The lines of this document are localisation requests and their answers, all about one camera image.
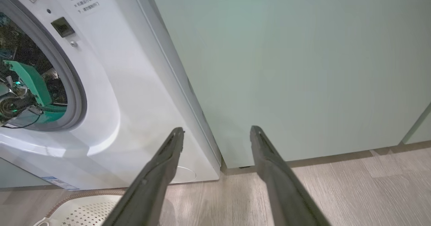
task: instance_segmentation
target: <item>front-loading washing machine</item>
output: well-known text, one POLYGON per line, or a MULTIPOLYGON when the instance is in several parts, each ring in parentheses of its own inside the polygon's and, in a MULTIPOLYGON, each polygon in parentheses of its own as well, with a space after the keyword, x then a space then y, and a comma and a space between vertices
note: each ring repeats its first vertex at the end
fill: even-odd
POLYGON ((175 127, 174 183, 221 154, 153 0, 0 0, 0 157, 69 190, 129 186, 175 127))

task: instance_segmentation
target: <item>washing machine drum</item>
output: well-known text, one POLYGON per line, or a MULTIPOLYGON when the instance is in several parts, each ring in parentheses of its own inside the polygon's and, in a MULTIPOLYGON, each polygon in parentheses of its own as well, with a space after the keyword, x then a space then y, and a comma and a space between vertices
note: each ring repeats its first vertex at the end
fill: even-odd
POLYGON ((66 54, 14 0, 0 0, 0 125, 37 131, 71 128, 85 94, 66 54))

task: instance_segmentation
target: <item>cabinet door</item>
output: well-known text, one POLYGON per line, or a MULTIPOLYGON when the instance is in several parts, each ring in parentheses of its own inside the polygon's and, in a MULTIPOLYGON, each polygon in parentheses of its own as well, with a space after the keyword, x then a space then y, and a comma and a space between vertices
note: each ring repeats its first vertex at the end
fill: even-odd
POLYGON ((155 0, 228 167, 397 145, 431 102, 431 0, 155 0))

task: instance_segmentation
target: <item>wooden floor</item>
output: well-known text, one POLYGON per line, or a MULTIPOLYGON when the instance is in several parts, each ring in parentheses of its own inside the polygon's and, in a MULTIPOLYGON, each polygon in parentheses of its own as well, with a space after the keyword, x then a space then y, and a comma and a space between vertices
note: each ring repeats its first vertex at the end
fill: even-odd
MULTIPOLYGON (((334 226, 431 225, 431 143, 400 145, 288 163, 334 226)), ((0 192, 5 226, 33 225, 77 192, 0 192)), ((162 226, 274 225, 265 184, 254 168, 222 168, 220 180, 168 187, 162 226)))

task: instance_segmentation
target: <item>black cable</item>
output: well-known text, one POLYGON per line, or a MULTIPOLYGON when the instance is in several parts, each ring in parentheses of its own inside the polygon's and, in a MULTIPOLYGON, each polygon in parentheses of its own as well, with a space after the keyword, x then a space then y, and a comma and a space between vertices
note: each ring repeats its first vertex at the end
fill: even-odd
MULTIPOLYGON (((16 128, 26 128, 26 127, 28 127, 28 126, 33 125, 34 123, 37 123, 37 121, 39 120, 39 118, 40 118, 40 116, 41 116, 41 115, 42 115, 42 114, 40 114, 34 122, 32 122, 32 123, 30 123, 30 124, 28 124, 28 125, 25 125, 25 126, 22 126, 22 127, 16 127, 16 128)), ((16 128, 7 127, 7 126, 5 126, 5 125, 3 125, 3 126, 2 126, 2 128, 16 129, 16 128)))

